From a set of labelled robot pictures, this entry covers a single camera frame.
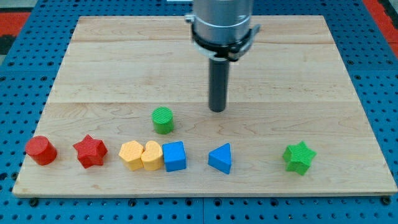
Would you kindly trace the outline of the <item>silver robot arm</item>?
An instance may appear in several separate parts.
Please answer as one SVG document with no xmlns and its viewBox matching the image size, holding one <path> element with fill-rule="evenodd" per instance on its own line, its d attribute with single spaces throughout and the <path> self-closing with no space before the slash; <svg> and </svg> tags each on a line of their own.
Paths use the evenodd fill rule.
<svg viewBox="0 0 398 224">
<path fill-rule="evenodd" d="M 261 26 L 251 26 L 253 0 L 194 0 L 185 22 L 199 53 L 215 61 L 236 62 L 254 43 Z"/>
</svg>

